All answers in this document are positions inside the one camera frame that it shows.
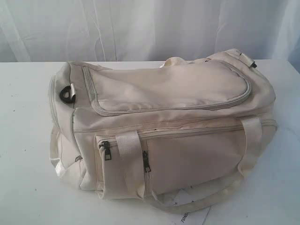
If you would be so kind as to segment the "cream canvas duffel bag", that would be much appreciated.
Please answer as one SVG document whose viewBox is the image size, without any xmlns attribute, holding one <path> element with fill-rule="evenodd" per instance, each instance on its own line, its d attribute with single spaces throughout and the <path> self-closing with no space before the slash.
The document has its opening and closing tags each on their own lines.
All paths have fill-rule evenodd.
<svg viewBox="0 0 300 225">
<path fill-rule="evenodd" d="M 275 99 L 236 49 L 146 69 L 67 62 L 50 81 L 50 161 L 65 183 L 102 199 L 199 210 L 251 172 L 277 130 Z"/>
</svg>

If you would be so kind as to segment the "white printed paper sheet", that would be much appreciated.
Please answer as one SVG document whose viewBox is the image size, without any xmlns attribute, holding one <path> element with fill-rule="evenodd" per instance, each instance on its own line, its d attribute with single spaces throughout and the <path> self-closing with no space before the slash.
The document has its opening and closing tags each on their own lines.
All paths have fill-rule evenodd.
<svg viewBox="0 0 300 225">
<path fill-rule="evenodd" d="M 163 203 L 166 206 L 177 206 L 186 203 L 194 202 L 204 195 L 200 195 L 200 190 L 196 187 L 190 186 L 186 189 L 181 189 L 164 196 Z M 211 207 L 206 207 L 202 210 L 194 212 L 185 212 L 181 214 L 168 214 L 167 225 L 203 225 L 210 212 Z"/>
</svg>

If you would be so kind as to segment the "white curtain backdrop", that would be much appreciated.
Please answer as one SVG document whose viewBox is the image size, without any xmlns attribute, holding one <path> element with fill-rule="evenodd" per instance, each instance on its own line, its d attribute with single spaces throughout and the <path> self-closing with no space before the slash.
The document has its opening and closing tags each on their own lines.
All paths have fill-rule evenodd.
<svg viewBox="0 0 300 225">
<path fill-rule="evenodd" d="M 238 48 L 300 63 L 297 0 L 3 0 L 0 60 L 193 60 Z"/>
</svg>

